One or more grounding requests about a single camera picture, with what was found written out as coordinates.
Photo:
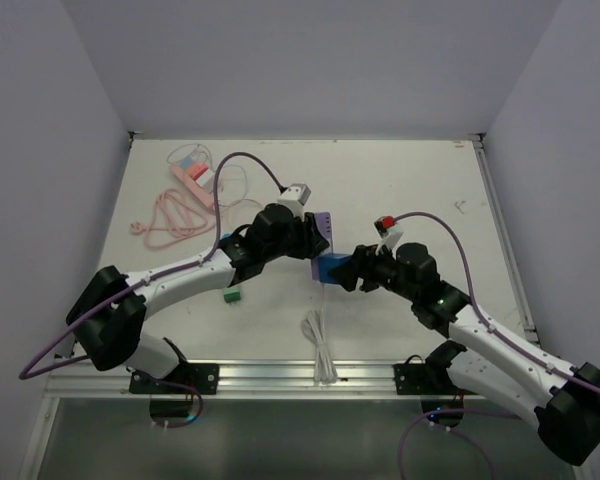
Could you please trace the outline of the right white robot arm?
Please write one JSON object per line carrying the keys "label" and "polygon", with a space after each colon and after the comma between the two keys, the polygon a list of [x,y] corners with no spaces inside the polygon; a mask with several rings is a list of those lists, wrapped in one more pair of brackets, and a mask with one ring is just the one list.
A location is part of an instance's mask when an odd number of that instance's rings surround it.
{"label": "right white robot arm", "polygon": [[425,369],[431,389],[476,393],[534,428],[559,459],[582,465],[600,444],[600,369],[576,366],[541,350],[489,317],[443,280],[419,243],[360,245],[329,277],[347,291],[383,288],[406,300],[421,324],[440,333],[443,358]]}

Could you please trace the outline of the green plug adapter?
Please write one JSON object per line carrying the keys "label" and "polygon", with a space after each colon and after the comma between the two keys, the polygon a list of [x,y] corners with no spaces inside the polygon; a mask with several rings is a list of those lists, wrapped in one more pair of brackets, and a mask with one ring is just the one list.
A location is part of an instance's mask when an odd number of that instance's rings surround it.
{"label": "green plug adapter", "polygon": [[223,300],[227,304],[237,303],[242,300],[242,290],[239,285],[226,287],[222,290]]}

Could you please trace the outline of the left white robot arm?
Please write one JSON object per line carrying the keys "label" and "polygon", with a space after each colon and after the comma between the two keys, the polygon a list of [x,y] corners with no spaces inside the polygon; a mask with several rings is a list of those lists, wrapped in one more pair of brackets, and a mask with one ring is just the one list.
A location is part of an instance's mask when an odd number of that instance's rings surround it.
{"label": "left white robot arm", "polygon": [[318,257],[329,247],[319,220],[314,213],[296,216],[272,203],[251,223],[184,261],[126,274],[104,267],[82,292],[66,323],[97,370],[125,366],[152,377],[165,392],[177,392],[187,383],[186,359],[171,340],[144,332],[145,321],[195,295],[244,283],[278,258]]}

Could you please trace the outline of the blue cube plug adapter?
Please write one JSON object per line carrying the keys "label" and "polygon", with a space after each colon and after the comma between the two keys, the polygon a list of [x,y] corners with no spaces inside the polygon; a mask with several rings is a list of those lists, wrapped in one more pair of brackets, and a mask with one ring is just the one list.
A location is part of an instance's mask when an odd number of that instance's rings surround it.
{"label": "blue cube plug adapter", "polygon": [[314,281],[318,281],[322,284],[337,285],[335,281],[329,276],[328,271],[342,261],[346,260],[350,254],[342,253],[327,253],[318,256],[311,260],[311,276]]}

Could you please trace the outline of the purple power strip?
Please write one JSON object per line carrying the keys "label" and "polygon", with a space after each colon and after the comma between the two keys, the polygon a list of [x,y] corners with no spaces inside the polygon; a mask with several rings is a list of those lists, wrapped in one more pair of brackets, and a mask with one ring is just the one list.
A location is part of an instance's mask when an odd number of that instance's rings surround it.
{"label": "purple power strip", "polygon": [[328,247],[323,251],[323,254],[333,251],[333,230],[330,212],[316,212],[314,214],[317,229],[320,235],[328,242]]}

